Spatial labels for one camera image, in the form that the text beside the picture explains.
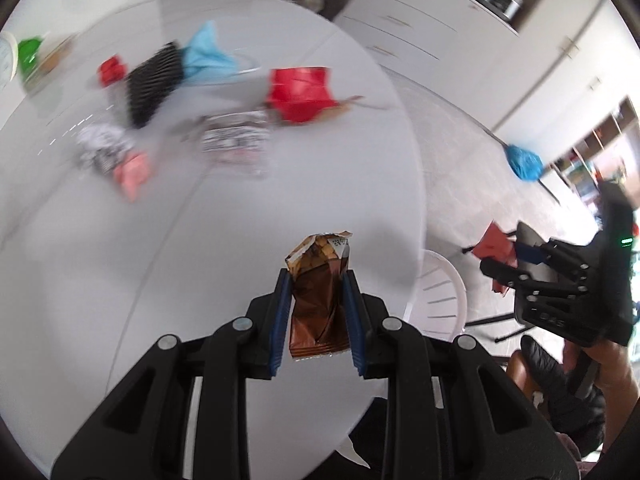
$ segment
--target blue cloth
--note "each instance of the blue cloth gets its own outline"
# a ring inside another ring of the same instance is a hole
[[[190,82],[207,82],[238,73],[236,60],[217,46],[216,28],[206,22],[182,50],[184,79]]]
[[[542,176],[544,166],[540,157],[529,150],[510,144],[504,149],[509,166],[520,180],[535,181]]]

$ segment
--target gold cabinet handle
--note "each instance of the gold cabinet handle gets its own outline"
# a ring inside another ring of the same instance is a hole
[[[403,20],[399,20],[398,18],[395,18],[393,16],[389,16],[389,15],[380,16],[380,18],[383,18],[384,20],[389,20],[390,22],[393,22],[393,23],[397,23],[398,25],[404,25],[405,27],[413,28],[411,23],[404,22]]]
[[[398,57],[396,56],[396,54],[394,54],[393,52],[390,52],[388,50],[385,50],[384,48],[382,48],[381,46],[377,46],[377,45],[369,45],[367,46],[367,48],[369,50],[375,50],[376,52],[379,52],[380,54],[384,54],[385,56],[393,56],[393,57]]]

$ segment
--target tile floor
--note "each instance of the tile floor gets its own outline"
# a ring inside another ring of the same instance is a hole
[[[539,184],[520,181],[511,171],[501,145],[471,118],[427,89],[395,72],[387,72],[414,124],[420,145],[427,194],[426,248],[448,258],[465,282],[468,320],[505,314],[513,309],[513,291],[505,297],[491,291],[478,260],[460,249],[476,243],[491,220],[504,231],[523,220],[541,236],[587,243],[596,231],[593,217],[579,201],[560,205]],[[489,352],[511,355],[517,336],[500,344],[494,337],[520,326],[506,321],[468,332]],[[530,332],[556,358],[562,340],[542,329]]]

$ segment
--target pink crumpled paper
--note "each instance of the pink crumpled paper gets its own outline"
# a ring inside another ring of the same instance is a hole
[[[138,188],[149,178],[150,170],[146,153],[129,152],[113,170],[113,178],[120,184],[130,202],[138,198]]]

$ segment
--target white table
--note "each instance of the white table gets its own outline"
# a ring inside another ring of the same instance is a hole
[[[129,204],[78,170],[70,128],[108,104],[101,62],[118,53],[133,67],[210,19],[224,49],[262,69],[167,99],[134,133],[154,175]],[[83,33],[72,61],[0,131],[0,413],[42,471],[159,336],[198,338],[243,314],[308,234],[352,231],[361,289],[402,316],[423,245],[419,152],[389,79],[349,36],[280,0],[153,0]],[[331,67],[336,98],[362,94],[374,107],[277,129],[266,178],[203,176],[179,142],[189,120],[258,104],[269,69],[286,66]],[[286,352],[275,380],[248,384],[252,477],[302,478],[379,387],[348,352],[301,362]]]

